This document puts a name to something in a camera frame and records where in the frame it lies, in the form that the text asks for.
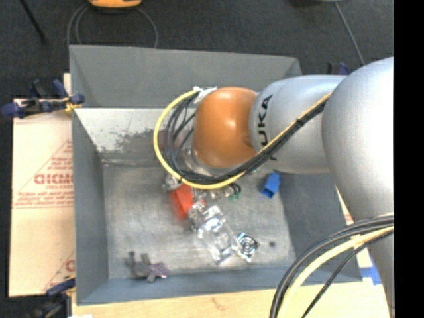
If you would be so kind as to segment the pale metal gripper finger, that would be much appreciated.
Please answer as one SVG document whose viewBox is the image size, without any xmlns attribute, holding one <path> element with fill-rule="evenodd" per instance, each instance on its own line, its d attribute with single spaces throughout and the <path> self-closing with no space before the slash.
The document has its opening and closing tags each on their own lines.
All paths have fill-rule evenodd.
<svg viewBox="0 0 424 318">
<path fill-rule="evenodd" d="M 163 179 L 162 188 L 165 192 L 171 192 L 178 189 L 182 183 L 171 174 L 166 174 Z"/>
</svg>

